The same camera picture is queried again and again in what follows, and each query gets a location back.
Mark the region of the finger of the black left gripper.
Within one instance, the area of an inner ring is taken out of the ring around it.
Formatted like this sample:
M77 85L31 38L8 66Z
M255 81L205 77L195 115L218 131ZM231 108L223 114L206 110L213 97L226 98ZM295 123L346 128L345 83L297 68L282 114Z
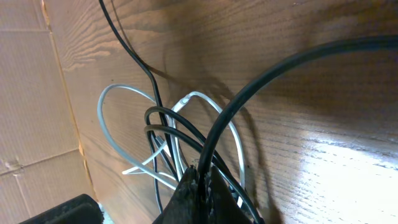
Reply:
M81 194L21 224L103 224L103 221L98 203L89 195Z

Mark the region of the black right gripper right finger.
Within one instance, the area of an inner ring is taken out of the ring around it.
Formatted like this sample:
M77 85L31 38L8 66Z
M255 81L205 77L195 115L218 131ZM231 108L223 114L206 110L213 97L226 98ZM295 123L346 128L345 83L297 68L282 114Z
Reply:
M205 220L210 224L251 224L240 210L217 167L205 176Z

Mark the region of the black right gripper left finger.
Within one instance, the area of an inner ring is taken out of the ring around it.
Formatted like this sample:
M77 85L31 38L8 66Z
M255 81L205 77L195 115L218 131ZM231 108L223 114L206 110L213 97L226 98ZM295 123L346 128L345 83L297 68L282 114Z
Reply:
M166 208L153 224L195 224L199 221L197 170L190 166L185 170Z

